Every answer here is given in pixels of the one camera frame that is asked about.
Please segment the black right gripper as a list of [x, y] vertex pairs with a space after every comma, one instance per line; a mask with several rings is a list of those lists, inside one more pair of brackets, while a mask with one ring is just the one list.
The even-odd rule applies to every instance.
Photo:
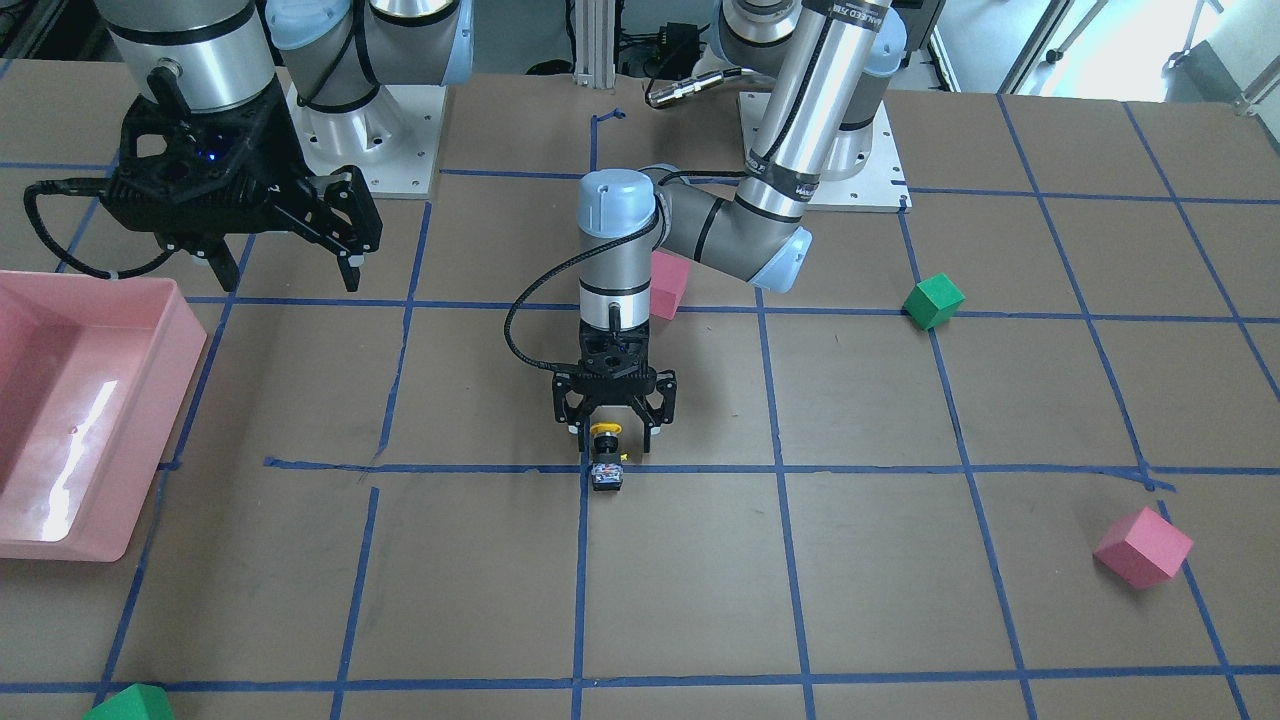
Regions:
[[278, 85], [184, 118], [138, 96], [102, 205], [131, 231], [204, 234], [200, 258], [228, 293], [241, 270], [223, 234], [264, 231], [292, 231], [333, 254], [353, 293], [365, 256], [380, 249], [381, 217], [358, 167], [311, 176]]

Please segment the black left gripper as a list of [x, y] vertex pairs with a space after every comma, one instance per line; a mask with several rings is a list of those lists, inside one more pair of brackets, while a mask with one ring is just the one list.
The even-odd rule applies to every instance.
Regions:
[[643, 452], [663, 425], [675, 420], [677, 380], [671, 370], [648, 364], [650, 323], [631, 329], [603, 331], [579, 323], [580, 359], [554, 365], [553, 414], [576, 436], [579, 451], [591, 447], [591, 418], [600, 406], [631, 407], [641, 420]]

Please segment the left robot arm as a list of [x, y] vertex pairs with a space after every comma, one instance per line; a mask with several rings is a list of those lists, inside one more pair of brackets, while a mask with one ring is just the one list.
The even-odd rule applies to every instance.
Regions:
[[722, 1], [712, 49], [773, 82], [731, 199], [667, 165], [604, 169], [579, 182], [579, 357], [527, 359], [552, 374], [552, 407], [593, 446], [599, 407], [630, 407], [646, 436], [675, 419], [676, 379], [648, 356], [652, 255], [669, 251], [762, 290], [792, 287], [812, 245], [803, 217], [835, 155], [876, 114], [905, 51], [887, 1]]

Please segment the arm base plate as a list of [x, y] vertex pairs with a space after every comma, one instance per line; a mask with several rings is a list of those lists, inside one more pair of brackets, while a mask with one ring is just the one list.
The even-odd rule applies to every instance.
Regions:
[[287, 102], [302, 154], [315, 176], [358, 167], [372, 196], [428, 199], [436, 176], [449, 90], [433, 85], [381, 86], [355, 110], [325, 113]]
[[884, 106], [887, 82], [874, 82], [876, 114], [859, 129], [836, 135], [809, 210], [890, 211], [909, 209], [911, 200], [902, 163]]

